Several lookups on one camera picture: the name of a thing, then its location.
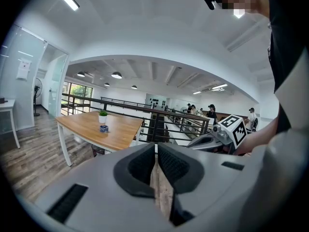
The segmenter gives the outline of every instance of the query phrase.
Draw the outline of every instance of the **black slot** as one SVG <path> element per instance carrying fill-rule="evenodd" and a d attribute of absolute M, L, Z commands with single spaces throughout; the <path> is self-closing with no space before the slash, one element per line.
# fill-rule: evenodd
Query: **black slot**
<path fill-rule="evenodd" d="M 64 223 L 81 200 L 88 187 L 74 184 L 47 212 L 53 219 Z"/>
<path fill-rule="evenodd" d="M 245 167 L 244 165 L 240 165 L 240 164 L 229 162 L 229 161 L 225 161 L 221 165 L 228 167 L 228 168 L 236 169 L 236 170 L 239 170 L 239 171 L 242 171 L 243 168 Z"/>

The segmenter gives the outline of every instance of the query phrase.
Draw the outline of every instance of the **white ceiling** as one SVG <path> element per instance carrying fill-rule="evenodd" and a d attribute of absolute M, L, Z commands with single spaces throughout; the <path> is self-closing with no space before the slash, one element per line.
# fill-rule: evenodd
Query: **white ceiling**
<path fill-rule="evenodd" d="M 241 59 L 249 73 L 261 85 L 273 80 L 268 62 L 267 47 L 270 41 L 268 20 L 257 14 L 245 14 L 240 19 L 232 11 L 208 9 L 204 0 L 76 0 L 80 8 L 73 11 L 63 0 L 41 0 L 39 10 L 49 20 L 59 26 L 66 34 L 78 42 L 91 33 L 91 29 L 104 29 L 109 25 L 130 25 L 136 21 L 151 21 L 156 18 L 166 21 L 178 21 L 179 26 L 186 25 L 191 30 L 214 36 L 234 57 Z M 119 70 L 126 79 L 149 78 L 149 69 L 153 70 L 153 81 L 166 83 L 172 68 L 155 62 L 133 60 L 91 61 L 69 66 L 68 76 L 77 70 L 102 74 L 106 80 L 109 75 Z M 171 75 L 169 85 L 178 86 L 187 77 L 193 75 L 193 69 L 178 69 Z M 205 74 L 199 74 L 194 80 L 185 83 L 183 88 L 196 90 L 207 86 L 212 80 Z"/>

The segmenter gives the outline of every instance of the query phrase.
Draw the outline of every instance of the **desk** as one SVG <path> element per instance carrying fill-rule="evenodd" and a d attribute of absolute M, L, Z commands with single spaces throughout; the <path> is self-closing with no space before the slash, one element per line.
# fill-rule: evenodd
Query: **desk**
<path fill-rule="evenodd" d="M 15 142 L 16 142 L 17 148 L 20 148 L 19 141 L 16 135 L 14 118 L 13 118 L 13 107 L 14 107 L 15 100 L 7 100 L 7 101 L 8 102 L 0 104 L 0 112 L 10 112 L 11 125 L 12 125 Z"/>
<path fill-rule="evenodd" d="M 72 164 L 64 141 L 63 128 L 68 129 L 74 135 L 86 142 L 114 152 L 130 147 L 136 134 L 136 145 L 138 145 L 141 125 L 143 122 L 143 120 L 139 118 L 108 114 L 105 124 L 109 127 L 109 132 L 103 133 L 100 132 L 100 126 L 103 124 L 98 122 L 97 111 L 61 116 L 57 117 L 56 121 L 58 123 L 62 152 L 69 166 Z"/>

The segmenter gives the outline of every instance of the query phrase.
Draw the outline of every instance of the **white table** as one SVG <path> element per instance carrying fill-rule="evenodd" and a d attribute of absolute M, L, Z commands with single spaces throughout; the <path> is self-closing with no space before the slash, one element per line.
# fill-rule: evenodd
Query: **white table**
<path fill-rule="evenodd" d="M 13 118 L 13 107 L 14 107 L 15 100 L 7 99 L 7 101 L 8 102 L 0 104 L 0 112 L 10 112 L 11 125 L 12 125 L 12 130 L 13 130 L 15 142 L 16 142 L 17 148 L 20 148 L 20 145 L 19 145 L 19 142 L 18 142 L 18 138 L 17 138 L 17 135 L 16 135 L 14 118 Z"/>

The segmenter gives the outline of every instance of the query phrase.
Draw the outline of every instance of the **wooden floorboard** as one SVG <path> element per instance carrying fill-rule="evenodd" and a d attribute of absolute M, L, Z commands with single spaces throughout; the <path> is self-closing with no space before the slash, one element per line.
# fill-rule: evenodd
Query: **wooden floorboard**
<path fill-rule="evenodd" d="M 17 132 L 20 149 L 16 148 L 13 133 L 0 135 L 0 164 L 15 191 L 34 202 L 53 181 L 67 174 L 78 165 L 93 158 L 91 144 L 78 143 L 73 135 L 65 137 L 72 162 L 69 167 L 64 159 L 55 119 L 38 107 L 41 115 L 34 117 L 35 126 Z M 173 190 L 161 171 L 157 158 L 151 175 L 155 189 L 155 205 L 169 217 Z"/>

